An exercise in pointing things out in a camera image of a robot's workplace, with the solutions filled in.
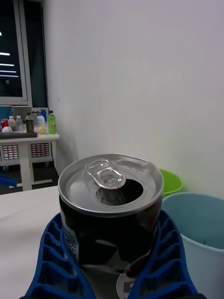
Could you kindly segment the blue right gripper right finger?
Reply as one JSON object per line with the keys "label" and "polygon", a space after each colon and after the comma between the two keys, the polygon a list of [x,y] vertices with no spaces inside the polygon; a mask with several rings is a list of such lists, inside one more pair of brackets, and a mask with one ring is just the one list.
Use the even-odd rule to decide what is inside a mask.
{"label": "blue right gripper right finger", "polygon": [[198,294],[186,263],[181,234],[161,210],[157,241],[145,267],[131,288],[130,299],[180,299]]}

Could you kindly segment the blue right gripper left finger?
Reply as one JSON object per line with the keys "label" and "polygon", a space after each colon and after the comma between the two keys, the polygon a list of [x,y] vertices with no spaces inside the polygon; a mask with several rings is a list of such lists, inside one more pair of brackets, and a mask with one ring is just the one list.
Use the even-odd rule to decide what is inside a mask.
{"label": "blue right gripper left finger", "polygon": [[85,275],[63,240],[61,215],[46,226],[41,237],[36,270],[26,299],[94,299]]}

